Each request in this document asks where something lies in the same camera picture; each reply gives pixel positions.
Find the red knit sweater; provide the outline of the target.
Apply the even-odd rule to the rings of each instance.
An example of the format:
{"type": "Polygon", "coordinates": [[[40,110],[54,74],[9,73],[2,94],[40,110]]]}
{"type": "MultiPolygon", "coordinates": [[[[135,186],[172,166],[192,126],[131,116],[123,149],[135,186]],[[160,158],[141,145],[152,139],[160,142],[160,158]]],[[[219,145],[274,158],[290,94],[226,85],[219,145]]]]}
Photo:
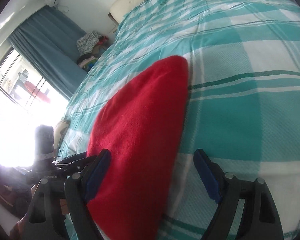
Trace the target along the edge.
{"type": "Polygon", "coordinates": [[[188,63],[170,56],[124,85],[98,113],[89,156],[111,153],[88,204],[109,239],[155,239],[165,211],[188,98],[188,63]]]}

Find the teal plaid bed cover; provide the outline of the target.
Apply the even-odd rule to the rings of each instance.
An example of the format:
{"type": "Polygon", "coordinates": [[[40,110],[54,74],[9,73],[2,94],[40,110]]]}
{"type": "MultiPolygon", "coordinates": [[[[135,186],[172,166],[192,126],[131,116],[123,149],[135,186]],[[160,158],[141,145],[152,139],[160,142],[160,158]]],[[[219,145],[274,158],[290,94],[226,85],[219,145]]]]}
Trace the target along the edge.
{"type": "Polygon", "coordinates": [[[284,239],[300,233],[300,8],[289,0],[143,0],[70,99],[63,159],[87,149],[106,102],[157,60],[189,64],[189,101],[158,239],[200,239],[217,205],[193,164],[263,178],[284,239]]]}

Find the blue window curtain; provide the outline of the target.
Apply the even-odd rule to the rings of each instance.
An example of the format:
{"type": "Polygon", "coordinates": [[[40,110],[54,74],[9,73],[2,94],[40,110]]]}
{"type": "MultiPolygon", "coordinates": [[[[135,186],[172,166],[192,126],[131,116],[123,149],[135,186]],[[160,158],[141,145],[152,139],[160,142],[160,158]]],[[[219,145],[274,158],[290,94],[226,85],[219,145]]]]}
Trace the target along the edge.
{"type": "Polygon", "coordinates": [[[66,99],[87,72],[79,68],[76,42],[85,35],[75,22],[54,7],[44,6],[8,37],[12,47],[66,99]]]}

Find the pile of clothes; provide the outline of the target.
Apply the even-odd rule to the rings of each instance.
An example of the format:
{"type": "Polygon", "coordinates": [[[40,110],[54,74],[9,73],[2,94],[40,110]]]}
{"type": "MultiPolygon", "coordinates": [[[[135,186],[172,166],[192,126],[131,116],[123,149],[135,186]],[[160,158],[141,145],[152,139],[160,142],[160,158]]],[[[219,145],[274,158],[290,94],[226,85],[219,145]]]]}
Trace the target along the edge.
{"type": "Polygon", "coordinates": [[[109,38],[97,31],[91,31],[76,41],[80,57],[77,59],[79,68],[87,73],[93,68],[102,54],[109,48],[109,38]]]}

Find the beige patterned pillow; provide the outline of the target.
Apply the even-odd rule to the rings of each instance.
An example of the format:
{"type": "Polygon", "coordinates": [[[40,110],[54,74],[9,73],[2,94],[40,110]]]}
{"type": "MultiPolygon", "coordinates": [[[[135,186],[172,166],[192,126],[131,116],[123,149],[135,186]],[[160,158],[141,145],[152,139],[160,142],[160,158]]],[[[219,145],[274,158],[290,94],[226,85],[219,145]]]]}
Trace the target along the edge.
{"type": "Polygon", "coordinates": [[[62,119],[56,125],[56,127],[54,129],[54,143],[53,143],[55,152],[58,152],[59,146],[61,145],[69,126],[70,126],[70,120],[67,120],[67,119],[62,119]]]}

